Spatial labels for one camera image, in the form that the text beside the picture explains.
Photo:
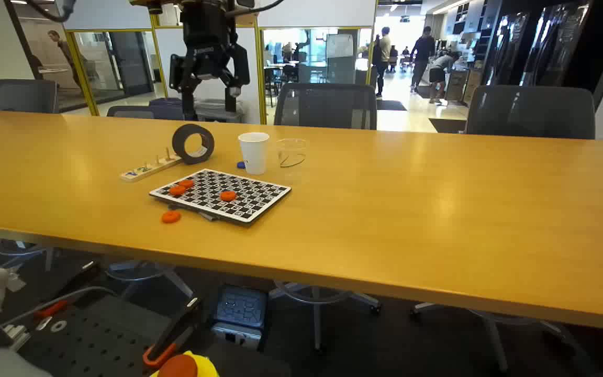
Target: yellow object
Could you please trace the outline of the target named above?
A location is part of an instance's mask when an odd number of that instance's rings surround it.
[[[215,153],[117,174],[185,123],[0,113],[0,237],[603,328],[603,141],[202,124]],[[272,137],[261,181],[293,186],[251,226],[159,222],[149,191],[236,170]],[[306,161],[279,169],[281,138]]]
[[[182,357],[194,361],[198,377],[220,377],[217,372],[215,372],[215,365],[210,358],[192,355],[192,352],[185,352]]]

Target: paper cup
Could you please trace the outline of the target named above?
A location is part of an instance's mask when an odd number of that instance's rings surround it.
[[[239,135],[245,172],[249,174],[267,172],[267,143],[269,143],[269,135],[265,133]]]

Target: tape roll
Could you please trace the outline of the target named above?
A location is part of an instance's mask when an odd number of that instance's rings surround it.
[[[185,144],[190,137],[202,138],[202,151],[200,153],[188,153],[185,150]],[[210,131],[205,131],[198,124],[185,124],[175,133],[171,147],[175,147],[175,153],[180,158],[180,161],[192,166],[192,163],[203,163],[213,156],[215,141],[213,141],[213,135]]]

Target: chair backrest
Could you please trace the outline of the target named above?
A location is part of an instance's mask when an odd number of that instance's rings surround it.
[[[56,113],[58,87],[49,80],[0,80],[0,112]]]
[[[180,99],[154,99],[149,106],[155,119],[185,119]]]
[[[151,107],[109,107],[106,117],[154,117]]]
[[[377,101],[369,87],[290,85],[279,97],[275,124],[377,131]]]
[[[484,87],[472,99],[464,133],[594,138],[594,99],[582,88]]]

